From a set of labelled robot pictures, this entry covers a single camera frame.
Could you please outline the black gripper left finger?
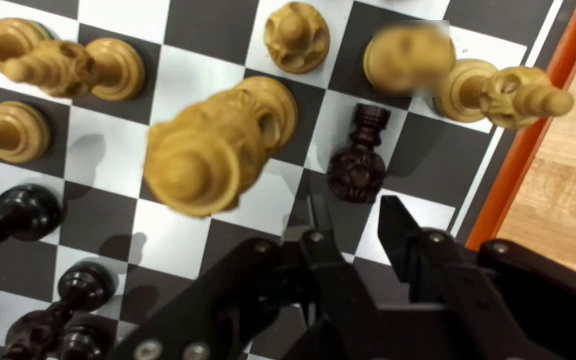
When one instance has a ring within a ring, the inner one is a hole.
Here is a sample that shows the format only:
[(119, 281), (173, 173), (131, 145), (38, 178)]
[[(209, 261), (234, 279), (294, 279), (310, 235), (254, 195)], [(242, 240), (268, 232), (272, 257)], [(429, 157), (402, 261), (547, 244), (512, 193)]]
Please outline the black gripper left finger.
[(333, 240), (321, 199), (282, 244), (252, 236), (131, 331), (110, 360), (237, 360), (279, 311), (299, 304), (314, 324), (282, 360), (396, 360), (385, 318)]

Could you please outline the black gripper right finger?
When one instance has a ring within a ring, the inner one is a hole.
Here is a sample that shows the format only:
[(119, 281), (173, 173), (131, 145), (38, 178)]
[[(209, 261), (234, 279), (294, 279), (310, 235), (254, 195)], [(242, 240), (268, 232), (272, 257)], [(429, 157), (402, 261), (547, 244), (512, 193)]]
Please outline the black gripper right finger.
[(576, 270), (508, 238), (470, 253), (398, 197), (379, 201), (378, 238), (410, 301), (445, 306), (482, 360), (576, 360)]

